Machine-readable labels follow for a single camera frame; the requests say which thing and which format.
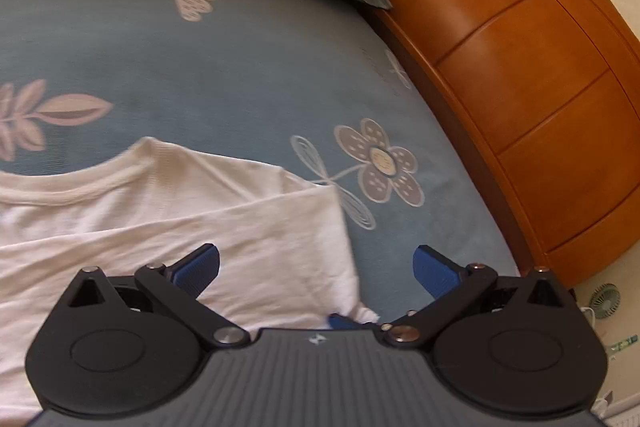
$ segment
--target white t-shirt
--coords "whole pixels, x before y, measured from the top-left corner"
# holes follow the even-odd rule
[[[221,266],[199,300],[252,333],[378,319],[359,300],[334,189],[281,167],[143,138],[82,171],[0,172],[0,425],[39,411],[24,356],[81,267],[130,275],[204,243]]]

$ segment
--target triangular cutout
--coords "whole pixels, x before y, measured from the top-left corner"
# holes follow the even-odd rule
[[[549,281],[540,279],[536,282],[531,295],[529,296],[530,304],[542,304],[543,306],[552,306],[554,308],[561,308],[562,302],[556,295],[553,286]]]
[[[80,286],[69,307],[79,308],[80,306],[91,306],[103,302],[104,297],[100,293],[98,285],[93,279],[87,279],[82,283],[82,286]]]

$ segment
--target metal screw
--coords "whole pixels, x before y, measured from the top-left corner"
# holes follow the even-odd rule
[[[420,338],[420,331],[413,326],[394,326],[389,330],[388,335],[398,343],[415,342]]]
[[[244,341],[244,331],[235,326],[220,328],[213,334],[213,338],[220,344],[237,344]]]

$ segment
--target round black disc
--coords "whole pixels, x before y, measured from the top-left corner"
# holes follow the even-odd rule
[[[540,306],[464,318],[437,338],[435,368],[458,393],[507,415],[588,409],[606,374],[606,356],[595,335],[577,334],[563,317],[563,309]]]
[[[200,348],[193,333],[162,315],[76,309],[27,354],[41,402],[75,415],[124,415],[166,400],[193,376]]]

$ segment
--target flower print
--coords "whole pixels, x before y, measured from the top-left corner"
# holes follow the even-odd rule
[[[316,147],[309,142],[305,137],[292,136],[291,146],[296,155],[303,164],[305,164],[311,172],[320,176],[319,180],[313,181],[320,185],[331,185],[336,188],[338,197],[340,198],[340,205],[344,209],[347,216],[353,219],[354,223],[359,227],[363,227],[366,230],[373,230],[376,227],[376,220],[371,214],[367,206],[362,203],[354,194],[351,194],[346,188],[340,187],[336,180],[342,178],[345,174],[353,171],[354,169],[347,169],[342,172],[338,172],[335,176],[329,176],[324,166],[324,162],[320,157],[320,153]]]
[[[418,170],[413,153],[391,146],[385,130],[370,118],[360,122],[360,132],[346,125],[334,130],[335,139],[349,156],[365,164],[358,171],[358,184],[364,195],[376,203],[385,203],[396,191],[411,206],[424,204],[422,188],[412,176]]]
[[[82,125],[111,110],[111,103],[90,94],[60,94],[40,102],[46,86],[46,80],[34,80],[15,94],[14,84],[0,86],[0,160],[14,161],[16,145],[28,151],[45,149],[44,133],[35,120]]]

